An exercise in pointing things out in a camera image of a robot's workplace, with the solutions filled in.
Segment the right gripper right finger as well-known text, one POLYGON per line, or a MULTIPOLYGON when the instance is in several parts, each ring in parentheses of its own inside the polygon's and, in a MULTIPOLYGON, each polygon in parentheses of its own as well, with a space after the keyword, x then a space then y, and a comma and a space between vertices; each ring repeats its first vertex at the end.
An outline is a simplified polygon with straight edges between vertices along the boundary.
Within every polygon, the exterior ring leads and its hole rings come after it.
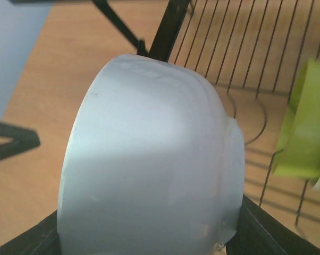
POLYGON ((320 248, 301 238, 269 213, 243 196, 235 236, 226 244, 227 254, 320 254, 320 248))

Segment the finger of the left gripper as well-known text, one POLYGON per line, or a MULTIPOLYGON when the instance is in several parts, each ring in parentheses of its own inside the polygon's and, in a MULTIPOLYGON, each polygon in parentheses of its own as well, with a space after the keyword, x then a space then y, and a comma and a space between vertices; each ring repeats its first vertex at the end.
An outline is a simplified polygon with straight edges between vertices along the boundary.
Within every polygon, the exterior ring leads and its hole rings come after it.
POLYGON ((0 122, 0 137, 11 141, 0 144, 0 161, 35 149, 41 145, 35 130, 0 122))

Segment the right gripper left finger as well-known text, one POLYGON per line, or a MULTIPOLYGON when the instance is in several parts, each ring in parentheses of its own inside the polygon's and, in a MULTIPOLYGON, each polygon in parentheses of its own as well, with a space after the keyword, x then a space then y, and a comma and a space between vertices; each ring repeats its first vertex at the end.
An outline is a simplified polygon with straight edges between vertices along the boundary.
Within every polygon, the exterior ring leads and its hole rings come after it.
POLYGON ((0 255, 62 254, 57 233, 57 210, 34 227, 0 246, 0 255))

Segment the lime green bowl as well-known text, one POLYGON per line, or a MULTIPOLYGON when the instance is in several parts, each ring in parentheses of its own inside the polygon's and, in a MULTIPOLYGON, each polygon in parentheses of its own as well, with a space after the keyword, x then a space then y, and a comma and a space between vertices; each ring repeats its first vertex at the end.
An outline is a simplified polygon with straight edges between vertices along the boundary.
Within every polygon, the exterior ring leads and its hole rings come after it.
POLYGON ((320 177, 320 62, 308 61, 297 77, 274 156, 276 175, 320 177))

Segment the black wire dish rack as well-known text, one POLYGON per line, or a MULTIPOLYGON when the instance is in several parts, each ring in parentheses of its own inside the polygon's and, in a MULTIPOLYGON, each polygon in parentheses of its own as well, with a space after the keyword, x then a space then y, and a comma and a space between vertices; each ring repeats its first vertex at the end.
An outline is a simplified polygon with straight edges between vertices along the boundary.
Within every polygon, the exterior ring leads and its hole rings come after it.
POLYGON ((320 192, 274 176, 272 158, 298 73, 320 60, 320 1, 194 1, 170 63, 203 75, 245 138, 245 194, 288 226, 320 227, 320 192))

